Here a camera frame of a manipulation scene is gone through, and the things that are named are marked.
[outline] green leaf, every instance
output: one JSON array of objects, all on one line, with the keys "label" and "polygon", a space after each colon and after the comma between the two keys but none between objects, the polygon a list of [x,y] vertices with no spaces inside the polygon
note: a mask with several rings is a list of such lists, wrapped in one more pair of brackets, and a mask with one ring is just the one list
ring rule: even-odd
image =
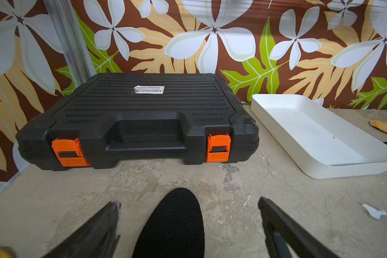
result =
[{"label": "green leaf", "polygon": [[114,56],[118,54],[119,51],[116,51],[115,54],[110,56],[106,50],[98,49],[94,43],[94,32],[84,22],[82,22],[76,11],[75,14],[96,73],[105,73],[108,71],[112,73],[121,73],[122,71],[113,61]]},{"label": "green leaf", "polygon": [[258,94],[261,91],[264,81],[267,82],[268,93],[276,93],[279,87],[278,68],[282,65],[278,66],[275,60],[269,59],[269,54],[271,54],[274,46],[275,41],[269,29],[268,18],[260,40],[260,55],[265,68],[263,68],[261,62],[256,57],[253,57],[242,62],[242,66],[248,72],[248,75],[241,75],[235,71],[221,70],[222,74],[229,80],[228,86],[231,87],[234,94],[239,89],[248,87],[247,101],[251,102],[252,95]]},{"label": "green leaf", "polygon": [[360,103],[364,102],[363,106],[361,107],[361,109],[363,109],[366,106],[370,105],[371,102],[373,102],[376,97],[381,94],[385,94],[385,96],[381,100],[377,109],[382,109],[387,104],[387,80],[384,78],[372,77],[372,82],[374,89],[369,92],[358,93],[358,98],[352,100],[349,106],[354,108]]},{"label": "green leaf", "polygon": [[64,89],[61,92],[61,94],[63,94],[64,96],[68,96],[68,95],[72,94],[73,91],[76,90],[77,86],[75,85],[75,82],[73,81],[72,73],[70,72],[69,67],[65,66],[65,67],[57,69],[56,71],[58,71],[62,75],[65,75],[70,80],[72,80],[72,83],[70,84],[70,86],[67,87],[66,89]]},{"label": "green leaf", "polygon": [[261,35],[260,55],[262,63],[267,64],[269,68],[273,69],[276,65],[276,61],[269,59],[269,55],[271,54],[271,51],[275,46],[275,41],[273,40],[273,36],[271,35],[269,24],[270,23],[268,18],[267,23],[265,24],[263,29],[263,34]]}]

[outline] concrete floor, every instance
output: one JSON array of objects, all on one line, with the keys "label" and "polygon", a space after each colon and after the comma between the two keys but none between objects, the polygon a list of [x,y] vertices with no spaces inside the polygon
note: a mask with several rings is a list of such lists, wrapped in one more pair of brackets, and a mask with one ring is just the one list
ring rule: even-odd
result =
[{"label": "concrete floor", "polygon": [[[374,137],[368,125],[387,111],[332,110]],[[130,257],[151,212],[171,189],[198,198],[205,226],[205,257],[268,257],[257,208],[260,196],[278,206],[341,257],[387,257],[387,216],[369,216],[362,204],[387,212],[387,172],[316,180],[306,176],[270,133],[247,161],[186,166],[179,159],[122,161],[113,169],[43,171],[30,166],[0,195],[0,245],[18,257],[40,257],[108,201],[122,202],[114,257]]]}]

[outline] orange latch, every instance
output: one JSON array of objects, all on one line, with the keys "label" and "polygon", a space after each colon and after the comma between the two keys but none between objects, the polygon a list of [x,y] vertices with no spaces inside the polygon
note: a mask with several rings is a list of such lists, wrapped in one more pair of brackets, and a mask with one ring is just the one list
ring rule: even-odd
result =
[{"label": "orange latch", "polygon": [[56,139],[52,142],[52,149],[63,167],[90,166],[83,156],[79,138],[75,140]]},{"label": "orange latch", "polygon": [[227,162],[231,148],[231,137],[227,135],[209,135],[206,162]]}]

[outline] black foam insole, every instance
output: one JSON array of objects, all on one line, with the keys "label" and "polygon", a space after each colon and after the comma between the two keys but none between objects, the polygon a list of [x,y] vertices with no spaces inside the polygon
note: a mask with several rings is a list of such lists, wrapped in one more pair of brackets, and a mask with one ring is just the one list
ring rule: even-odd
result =
[{"label": "black foam insole", "polygon": [[133,258],[203,258],[205,233],[195,195],[176,188],[158,204],[136,242]]}]

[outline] tool case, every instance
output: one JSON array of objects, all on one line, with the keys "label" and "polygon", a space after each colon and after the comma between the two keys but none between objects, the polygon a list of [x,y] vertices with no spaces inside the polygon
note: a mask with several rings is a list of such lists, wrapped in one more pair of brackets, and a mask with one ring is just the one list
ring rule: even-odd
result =
[{"label": "tool case", "polygon": [[[137,94],[135,86],[165,86]],[[246,161],[258,127],[216,74],[94,75],[16,135],[21,156],[45,170],[112,168],[119,160]]]}]

